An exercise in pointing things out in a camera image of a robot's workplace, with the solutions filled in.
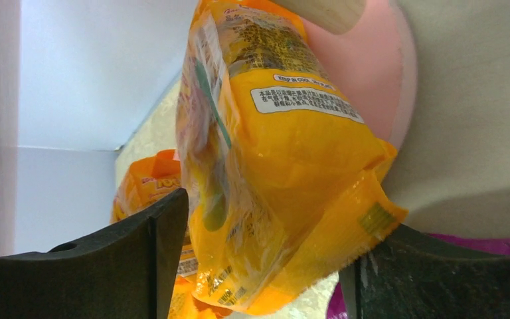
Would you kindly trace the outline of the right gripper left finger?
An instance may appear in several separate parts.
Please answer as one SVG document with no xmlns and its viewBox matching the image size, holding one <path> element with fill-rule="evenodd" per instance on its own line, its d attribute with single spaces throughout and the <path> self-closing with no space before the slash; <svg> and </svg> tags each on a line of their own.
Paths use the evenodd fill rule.
<svg viewBox="0 0 510 319">
<path fill-rule="evenodd" d="M 187 226 L 177 189 L 47 253 L 0 257 L 0 318 L 166 318 Z"/>
</svg>

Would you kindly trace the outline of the orange gummy candy bag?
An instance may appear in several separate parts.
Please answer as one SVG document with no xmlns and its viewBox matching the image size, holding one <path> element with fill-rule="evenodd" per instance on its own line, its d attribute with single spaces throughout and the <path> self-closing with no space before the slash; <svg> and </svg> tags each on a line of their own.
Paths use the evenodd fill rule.
<svg viewBox="0 0 510 319">
<path fill-rule="evenodd" d="M 198 2 L 176 116 L 197 260 L 179 318 L 274 313 L 406 217 L 381 186 L 396 149 L 270 1 Z"/>
<path fill-rule="evenodd" d="M 110 223 L 135 215 L 181 186 L 180 161 L 175 150 L 133 162 L 117 188 Z M 171 297 L 169 318 L 226 318 L 232 310 L 212 306 L 193 297 L 198 261 L 185 231 Z"/>
</svg>

